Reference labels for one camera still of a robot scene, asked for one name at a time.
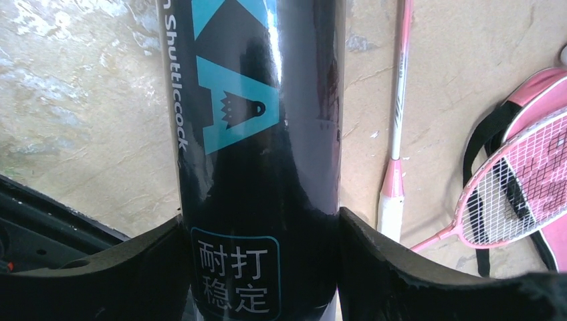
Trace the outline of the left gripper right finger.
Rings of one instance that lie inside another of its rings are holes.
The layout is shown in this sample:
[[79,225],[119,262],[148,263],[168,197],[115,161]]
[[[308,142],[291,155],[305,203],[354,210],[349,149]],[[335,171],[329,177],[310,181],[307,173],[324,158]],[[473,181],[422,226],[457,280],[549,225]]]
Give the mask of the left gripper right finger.
[[565,274],[481,278],[411,251],[345,207],[339,226],[344,320],[566,319]]

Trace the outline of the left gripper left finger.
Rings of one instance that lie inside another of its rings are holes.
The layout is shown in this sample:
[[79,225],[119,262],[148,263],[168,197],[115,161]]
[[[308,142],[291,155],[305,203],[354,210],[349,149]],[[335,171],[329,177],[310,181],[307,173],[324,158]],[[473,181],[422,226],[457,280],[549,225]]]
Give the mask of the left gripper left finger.
[[57,270],[1,276],[2,320],[181,320],[189,273],[176,219]]

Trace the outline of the black shuttlecock tube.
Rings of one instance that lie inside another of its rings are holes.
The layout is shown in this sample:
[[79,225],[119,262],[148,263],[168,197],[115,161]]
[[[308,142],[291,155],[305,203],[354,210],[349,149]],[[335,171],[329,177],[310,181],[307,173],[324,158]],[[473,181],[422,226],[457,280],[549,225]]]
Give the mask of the black shuttlecock tube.
[[343,1],[157,1],[199,320],[334,320]]

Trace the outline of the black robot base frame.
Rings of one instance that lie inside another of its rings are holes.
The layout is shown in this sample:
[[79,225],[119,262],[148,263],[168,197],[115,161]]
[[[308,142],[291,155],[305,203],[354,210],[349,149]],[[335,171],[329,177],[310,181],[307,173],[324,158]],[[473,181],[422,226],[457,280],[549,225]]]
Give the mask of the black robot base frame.
[[47,195],[1,177],[1,273],[59,269],[129,236]]

